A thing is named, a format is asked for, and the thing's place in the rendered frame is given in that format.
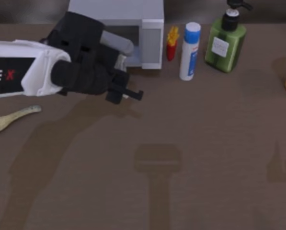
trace pump nozzle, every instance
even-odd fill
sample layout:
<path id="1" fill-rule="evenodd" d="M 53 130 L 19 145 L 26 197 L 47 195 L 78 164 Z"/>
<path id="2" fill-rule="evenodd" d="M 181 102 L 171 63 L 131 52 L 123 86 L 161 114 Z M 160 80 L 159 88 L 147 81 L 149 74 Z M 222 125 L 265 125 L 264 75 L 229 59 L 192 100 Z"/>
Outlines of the pump nozzle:
<path id="1" fill-rule="evenodd" d="M 244 0 L 227 0 L 227 4 L 232 8 L 232 9 L 237 9 L 239 7 L 244 7 L 246 9 L 248 9 L 249 11 L 251 11 L 253 9 L 253 7 L 244 2 Z"/>

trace wooden spoon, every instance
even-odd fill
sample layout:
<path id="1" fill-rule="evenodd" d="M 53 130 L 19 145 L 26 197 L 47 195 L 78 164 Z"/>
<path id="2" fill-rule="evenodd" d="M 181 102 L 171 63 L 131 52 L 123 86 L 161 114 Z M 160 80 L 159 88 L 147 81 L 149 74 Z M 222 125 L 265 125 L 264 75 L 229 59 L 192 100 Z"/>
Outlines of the wooden spoon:
<path id="1" fill-rule="evenodd" d="M 33 105 L 15 113 L 9 114 L 7 116 L 0 116 L 0 132 L 17 119 L 29 114 L 39 113 L 41 111 L 42 107 L 40 107 L 39 105 Z"/>

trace brown wooden table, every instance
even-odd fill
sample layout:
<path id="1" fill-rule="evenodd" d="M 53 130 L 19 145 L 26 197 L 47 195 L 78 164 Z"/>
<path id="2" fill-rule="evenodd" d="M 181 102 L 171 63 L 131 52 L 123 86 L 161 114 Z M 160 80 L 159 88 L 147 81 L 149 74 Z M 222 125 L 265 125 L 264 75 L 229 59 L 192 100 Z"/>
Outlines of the brown wooden table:
<path id="1" fill-rule="evenodd" d="M 51 28 L 0 25 L 0 40 Z M 231 74 L 203 61 L 209 26 L 193 81 L 178 58 L 131 69 L 141 102 L 0 99 L 0 115 L 44 109 L 0 133 L 0 230 L 286 230 L 286 25 L 247 28 Z"/>

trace soap dispenser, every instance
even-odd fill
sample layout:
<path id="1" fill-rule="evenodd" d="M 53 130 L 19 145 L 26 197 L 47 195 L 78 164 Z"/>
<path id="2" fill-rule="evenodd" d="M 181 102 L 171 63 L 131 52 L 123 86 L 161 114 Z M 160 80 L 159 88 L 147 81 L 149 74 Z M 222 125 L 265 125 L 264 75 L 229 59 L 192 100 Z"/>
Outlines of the soap dispenser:
<path id="1" fill-rule="evenodd" d="M 205 61 L 223 72 L 231 72 L 238 62 L 246 35 L 246 28 L 239 24 L 239 7 L 251 11 L 253 7 L 243 0 L 227 0 L 230 8 L 211 27 Z"/>

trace white label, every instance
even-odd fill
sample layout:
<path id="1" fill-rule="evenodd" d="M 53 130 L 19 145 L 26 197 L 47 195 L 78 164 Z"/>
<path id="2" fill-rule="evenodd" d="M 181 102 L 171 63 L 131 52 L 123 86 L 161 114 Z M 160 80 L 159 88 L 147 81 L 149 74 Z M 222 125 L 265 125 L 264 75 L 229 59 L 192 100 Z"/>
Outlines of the white label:
<path id="1" fill-rule="evenodd" d="M 225 42 L 217 37 L 214 37 L 212 44 L 212 52 L 225 58 L 227 56 L 229 43 Z"/>

